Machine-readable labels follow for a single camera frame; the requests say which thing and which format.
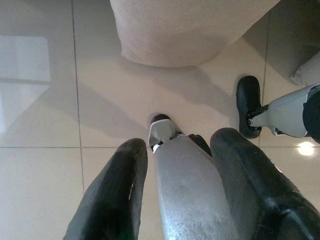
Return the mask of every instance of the prosthetic foot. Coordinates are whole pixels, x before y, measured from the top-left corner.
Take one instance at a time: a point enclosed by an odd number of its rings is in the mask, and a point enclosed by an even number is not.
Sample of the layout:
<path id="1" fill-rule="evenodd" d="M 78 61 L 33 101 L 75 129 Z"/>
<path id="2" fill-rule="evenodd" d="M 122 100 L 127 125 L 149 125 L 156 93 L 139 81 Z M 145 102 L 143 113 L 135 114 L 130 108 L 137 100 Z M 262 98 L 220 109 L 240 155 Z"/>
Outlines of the prosthetic foot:
<path id="1" fill-rule="evenodd" d="M 269 127 L 275 136 L 312 137 L 320 143 L 320 83 L 261 106 L 258 80 L 245 76 L 237 85 L 236 105 L 239 131 L 248 139 L 258 137 L 262 127 Z"/>

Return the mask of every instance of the white tile floor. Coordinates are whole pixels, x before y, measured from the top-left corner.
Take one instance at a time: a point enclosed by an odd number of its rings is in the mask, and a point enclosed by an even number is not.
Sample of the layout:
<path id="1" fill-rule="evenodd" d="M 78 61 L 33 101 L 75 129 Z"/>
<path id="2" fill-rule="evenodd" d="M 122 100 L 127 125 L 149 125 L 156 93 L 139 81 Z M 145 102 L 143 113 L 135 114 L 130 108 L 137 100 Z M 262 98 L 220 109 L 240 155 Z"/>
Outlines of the white tile floor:
<path id="1" fill-rule="evenodd" d="M 120 56 L 108 1 L 2 1 L 1 239 L 62 239 L 83 189 L 119 144 L 147 139 L 154 113 L 208 141 L 219 128 L 238 125 L 240 76 L 258 77 L 265 104 L 299 89 L 287 79 L 315 53 L 296 37 L 306 35 L 297 10 L 310 6 L 294 0 L 288 8 L 287 2 L 212 61 L 172 69 Z M 274 137 L 268 129 L 252 142 L 320 209 L 320 152 L 315 147 L 305 149 L 312 156 L 301 155 L 297 145 L 305 141 L 319 146 L 308 138 Z M 141 216 L 139 239 L 162 239 L 150 152 Z"/>

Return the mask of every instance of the beige cushion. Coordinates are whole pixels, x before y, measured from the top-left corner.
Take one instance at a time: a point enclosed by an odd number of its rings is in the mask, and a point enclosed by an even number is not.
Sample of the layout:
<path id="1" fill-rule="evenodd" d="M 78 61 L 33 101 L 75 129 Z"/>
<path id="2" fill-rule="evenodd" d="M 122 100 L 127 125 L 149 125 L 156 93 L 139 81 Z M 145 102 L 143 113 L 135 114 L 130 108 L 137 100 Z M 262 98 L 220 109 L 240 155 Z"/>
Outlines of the beige cushion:
<path id="1" fill-rule="evenodd" d="M 125 58 L 182 67 L 212 59 L 279 0 L 110 1 Z"/>

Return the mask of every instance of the floor tile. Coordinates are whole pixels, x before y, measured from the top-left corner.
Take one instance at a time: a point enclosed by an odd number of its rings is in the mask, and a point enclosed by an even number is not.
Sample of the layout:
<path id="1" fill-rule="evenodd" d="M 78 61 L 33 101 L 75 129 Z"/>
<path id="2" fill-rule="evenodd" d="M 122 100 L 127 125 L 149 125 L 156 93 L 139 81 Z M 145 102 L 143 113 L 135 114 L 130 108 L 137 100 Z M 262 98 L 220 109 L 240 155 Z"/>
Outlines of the floor tile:
<path id="1" fill-rule="evenodd" d="M 82 149 L 85 189 L 87 189 L 91 182 L 96 178 L 115 151 L 116 148 Z M 163 235 L 158 207 L 155 165 L 152 152 L 148 150 L 148 170 L 143 190 L 139 240 L 162 239 Z"/>
<path id="2" fill-rule="evenodd" d="M 0 146 L 79 147 L 70 1 L 0 8 Z"/>
<path id="3" fill-rule="evenodd" d="M 282 0 L 270 11 L 267 64 L 263 104 L 299 90 L 289 80 L 298 67 L 319 51 L 320 4 L 308 0 Z M 261 147 L 295 147 L 303 141 L 315 143 L 311 138 L 275 137 L 264 129 Z"/>
<path id="4" fill-rule="evenodd" d="M 262 147 L 262 151 L 277 168 L 289 178 L 320 211 L 320 148 L 309 147 Z"/>
<path id="5" fill-rule="evenodd" d="M 209 141 L 222 127 L 238 127 L 236 80 L 257 76 L 263 85 L 268 18 L 214 60 L 185 68 L 150 67 L 121 57 L 111 6 L 74 1 L 81 142 L 117 147 L 133 137 L 147 140 L 152 115 L 163 112 L 186 134 Z"/>
<path id="6" fill-rule="evenodd" d="M 57 240 L 83 195 L 78 148 L 0 148 L 2 240 Z"/>

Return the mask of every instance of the prosthetic leg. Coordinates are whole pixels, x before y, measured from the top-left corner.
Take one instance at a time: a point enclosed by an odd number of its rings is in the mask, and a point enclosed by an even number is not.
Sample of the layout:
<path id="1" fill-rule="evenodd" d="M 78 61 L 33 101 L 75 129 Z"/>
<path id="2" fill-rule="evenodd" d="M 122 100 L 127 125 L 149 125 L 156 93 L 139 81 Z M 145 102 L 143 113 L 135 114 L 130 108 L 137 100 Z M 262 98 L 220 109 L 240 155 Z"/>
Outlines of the prosthetic leg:
<path id="1" fill-rule="evenodd" d="M 248 139 L 260 135 L 262 127 L 274 135 L 312 137 L 320 143 L 320 83 L 284 95 L 261 106 L 260 86 L 254 76 L 240 79 L 236 90 L 239 131 Z"/>
<path id="2" fill-rule="evenodd" d="M 185 136 L 160 114 L 151 122 L 149 145 L 164 239 L 237 240 L 223 183 L 203 138 Z"/>

